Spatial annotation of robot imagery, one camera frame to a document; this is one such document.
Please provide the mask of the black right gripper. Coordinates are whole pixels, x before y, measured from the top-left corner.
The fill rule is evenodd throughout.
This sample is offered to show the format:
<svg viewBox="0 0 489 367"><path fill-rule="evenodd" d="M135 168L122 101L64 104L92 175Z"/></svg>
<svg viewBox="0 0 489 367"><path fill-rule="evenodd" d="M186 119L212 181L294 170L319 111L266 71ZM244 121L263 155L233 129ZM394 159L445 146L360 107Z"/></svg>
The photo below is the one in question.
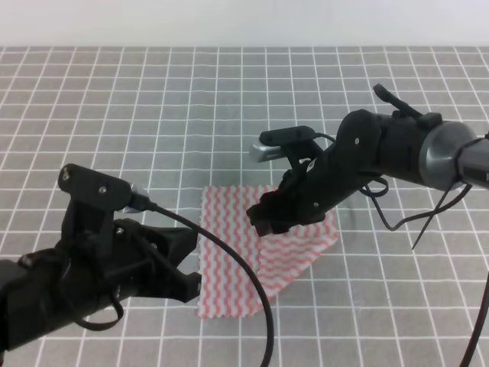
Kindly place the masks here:
<svg viewBox="0 0 489 367"><path fill-rule="evenodd" d="M344 198L332 170L288 170L273 193L264 193L246 211L259 237L280 235L293 226L321 222L325 213Z"/></svg>

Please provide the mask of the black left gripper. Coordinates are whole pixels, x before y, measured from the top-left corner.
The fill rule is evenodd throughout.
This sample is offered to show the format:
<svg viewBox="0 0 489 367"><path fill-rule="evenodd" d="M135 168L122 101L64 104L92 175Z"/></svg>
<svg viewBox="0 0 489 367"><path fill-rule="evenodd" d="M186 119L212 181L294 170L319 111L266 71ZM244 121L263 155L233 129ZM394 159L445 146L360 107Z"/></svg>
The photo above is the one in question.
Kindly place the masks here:
<svg viewBox="0 0 489 367"><path fill-rule="evenodd" d="M67 306L108 306L128 297L188 303L200 295L202 276L178 267L197 239L188 228L150 227L132 219L113 220L112 247L105 253L61 236L57 299Z"/></svg>

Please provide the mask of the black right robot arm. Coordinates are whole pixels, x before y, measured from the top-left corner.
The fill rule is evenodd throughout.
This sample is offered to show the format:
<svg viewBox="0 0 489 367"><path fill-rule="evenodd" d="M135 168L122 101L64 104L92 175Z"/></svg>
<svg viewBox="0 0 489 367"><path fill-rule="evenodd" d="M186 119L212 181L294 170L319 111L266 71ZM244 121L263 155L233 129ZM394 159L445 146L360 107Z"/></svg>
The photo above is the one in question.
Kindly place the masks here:
<svg viewBox="0 0 489 367"><path fill-rule="evenodd" d="M422 114L380 84L374 92L395 111L348 113L325 150L315 141L320 134L307 126L261 133L250 149L253 159L286 158L291 168L276 190L247 211L258 235L321 222L330 209L383 176L441 191L488 186L487 137L437 112Z"/></svg>

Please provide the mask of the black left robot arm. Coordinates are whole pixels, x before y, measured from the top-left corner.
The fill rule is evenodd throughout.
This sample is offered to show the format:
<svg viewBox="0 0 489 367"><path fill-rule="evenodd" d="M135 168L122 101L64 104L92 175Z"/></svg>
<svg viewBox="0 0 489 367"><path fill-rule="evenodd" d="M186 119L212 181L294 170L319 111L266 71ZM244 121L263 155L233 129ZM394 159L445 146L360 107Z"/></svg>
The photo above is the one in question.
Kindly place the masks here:
<svg viewBox="0 0 489 367"><path fill-rule="evenodd" d="M87 323L85 317L112 305L123 317L129 297L174 299L187 303L199 295L200 274L184 274L180 263L195 248L191 229L144 226L117 219L107 263L74 242L58 242L27 255L28 263L1 262L1 350L26 343L76 323L93 331L115 322Z"/></svg>

